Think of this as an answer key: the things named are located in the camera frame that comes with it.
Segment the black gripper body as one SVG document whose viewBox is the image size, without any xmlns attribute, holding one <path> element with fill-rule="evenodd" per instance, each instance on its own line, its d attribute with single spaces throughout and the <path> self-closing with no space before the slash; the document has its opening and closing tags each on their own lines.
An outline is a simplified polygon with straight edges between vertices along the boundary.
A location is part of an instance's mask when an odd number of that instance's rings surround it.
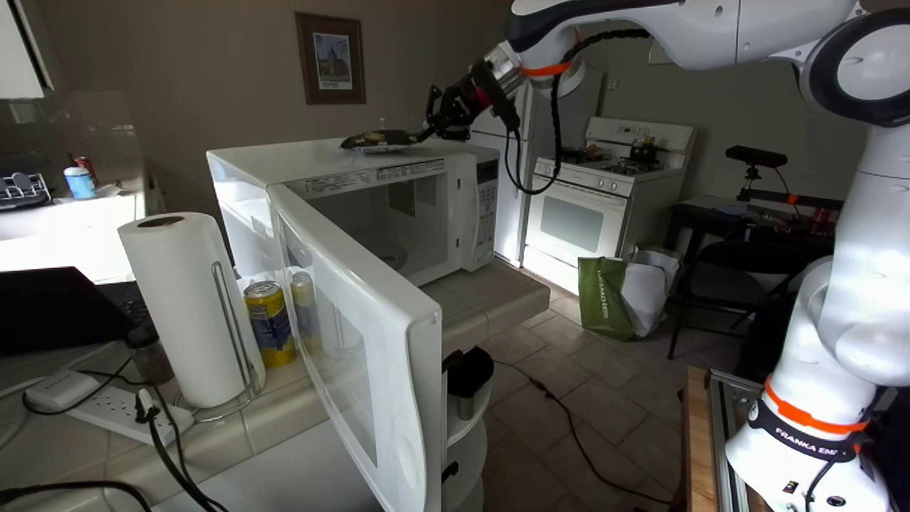
<svg viewBox="0 0 910 512">
<path fill-rule="evenodd" d="M 469 127 L 484 110 L 492 110 L 509 132 L 519 127 L 516 102 L 496 77 L 496 66 L 479 59 L 455 86 L 430 87 L 428 132 L 455 134 Z"/>
</svg>

